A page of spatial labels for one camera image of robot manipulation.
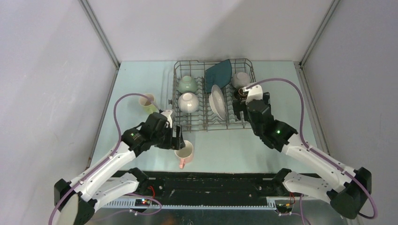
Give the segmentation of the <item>white ceramic bowl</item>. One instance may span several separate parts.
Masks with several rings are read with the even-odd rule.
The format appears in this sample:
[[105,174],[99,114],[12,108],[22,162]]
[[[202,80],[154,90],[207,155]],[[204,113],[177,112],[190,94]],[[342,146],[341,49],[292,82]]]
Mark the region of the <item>white ceramic bowl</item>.
[[184,93],[178,99],[178,107],[184,113],[193,113],[199,108],[199,99],[194,93]]

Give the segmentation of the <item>pink mug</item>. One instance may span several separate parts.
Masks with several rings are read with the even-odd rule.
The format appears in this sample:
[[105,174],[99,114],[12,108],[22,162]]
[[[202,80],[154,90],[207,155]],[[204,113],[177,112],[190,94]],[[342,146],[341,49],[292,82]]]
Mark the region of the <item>pink mug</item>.
[[176,157],[179,159],[179,168],[184,169],[187,163],[193,160],[194,146],[190,141],[185,140],[185,147],[180,150],[174,150]]

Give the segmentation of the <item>brown rimmed tan bowl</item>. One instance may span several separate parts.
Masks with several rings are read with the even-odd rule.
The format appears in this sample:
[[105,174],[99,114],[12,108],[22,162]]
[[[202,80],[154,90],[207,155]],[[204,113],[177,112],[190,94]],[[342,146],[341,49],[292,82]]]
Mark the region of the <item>brown rimmed tan bowl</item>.
[[248,96],[248,91],[243,91],[243,88],[236,89],[233,95],[234,98],[238,101],[246,101]]

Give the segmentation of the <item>teal square plate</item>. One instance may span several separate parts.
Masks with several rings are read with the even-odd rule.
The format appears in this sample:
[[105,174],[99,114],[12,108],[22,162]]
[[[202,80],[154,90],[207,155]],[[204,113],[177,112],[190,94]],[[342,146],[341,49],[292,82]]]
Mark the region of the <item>teal square plate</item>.
[[221,61],[205,71],[206,93],[211,93],[212,86],[220,89],[227,86],[232,77],[232,65],[230,60]]

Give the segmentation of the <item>pink white bowl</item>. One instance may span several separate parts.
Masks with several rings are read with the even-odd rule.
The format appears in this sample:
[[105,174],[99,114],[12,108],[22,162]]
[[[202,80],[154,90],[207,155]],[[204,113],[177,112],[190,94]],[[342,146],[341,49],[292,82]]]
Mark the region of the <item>pink white bowl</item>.
[[232,76],[231,84],[234,88],[239,89],[251,83],[250,77],[245,72],[238,72]]

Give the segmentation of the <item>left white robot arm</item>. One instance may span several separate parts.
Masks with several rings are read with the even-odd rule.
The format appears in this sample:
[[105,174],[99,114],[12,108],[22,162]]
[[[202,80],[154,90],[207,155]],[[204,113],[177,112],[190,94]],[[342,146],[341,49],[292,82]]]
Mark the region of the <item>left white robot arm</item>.
[[124,165],[151,147],[180,150],[186,146],[181,128],[173,128],[173,110],[151,113],[145,122],[119,132],[115,147],[93,166],[70,181],[60,179],[54,186],[54,204],[49,224],[60,213],[58,225],[84,225],[94,214],[123,195],[143,195],[148,191],[148,178],[138,168],[121,178],[109,181]]

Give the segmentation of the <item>pale green ceramic bowl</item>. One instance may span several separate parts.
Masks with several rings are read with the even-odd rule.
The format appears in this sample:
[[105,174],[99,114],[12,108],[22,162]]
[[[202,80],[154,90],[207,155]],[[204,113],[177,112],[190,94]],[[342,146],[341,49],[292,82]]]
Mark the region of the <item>pale green ceramic bowl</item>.
[[198,83],[194,78],[191,76],[183,76],[178,83],[177,90],[184,94],[184,93],[195,93],[198,90]]

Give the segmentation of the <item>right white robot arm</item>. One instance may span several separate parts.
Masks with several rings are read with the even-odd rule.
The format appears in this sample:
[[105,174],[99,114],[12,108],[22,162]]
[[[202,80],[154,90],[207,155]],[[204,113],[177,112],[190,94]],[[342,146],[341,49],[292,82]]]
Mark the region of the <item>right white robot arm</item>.
[[273,178],[279,196],[301,193],[327,202],[341,216],[355,219],[372,191],[372,174],[364,167],[354,169],[302,141],[296,129],[274,119],[269,93],[250,99],[248,92],[234,92],[234,114],[249,122],[254,134],[270,149],[290,156],[315,170],[318,178],[283,168]]

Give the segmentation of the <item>yellow green mug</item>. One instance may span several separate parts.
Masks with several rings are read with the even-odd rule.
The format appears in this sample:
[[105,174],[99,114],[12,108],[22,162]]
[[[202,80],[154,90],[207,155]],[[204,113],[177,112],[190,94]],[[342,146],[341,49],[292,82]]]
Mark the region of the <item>yellow green mug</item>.
[[143,110],[147,113],[147,114],[152,114],[154,112],[158,113],[159,110],[156,107],[157,103],[156,100],[154,98],[154,95],[150,94],[150,93],[146,93],[145,96],[147,97],[140,97],[138,102],[141,105],[141,107],[143,108]]

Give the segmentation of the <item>white scalloped plate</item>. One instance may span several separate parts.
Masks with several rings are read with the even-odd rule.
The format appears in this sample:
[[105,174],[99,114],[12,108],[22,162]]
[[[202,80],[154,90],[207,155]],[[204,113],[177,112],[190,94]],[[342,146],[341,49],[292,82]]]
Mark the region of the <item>white scalloped plate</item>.
[[227,113],[225,109],[225,100],[222,90],[218,85],[212,86],[209,103],[213,113],[215,113],[221,120],[226,120]]

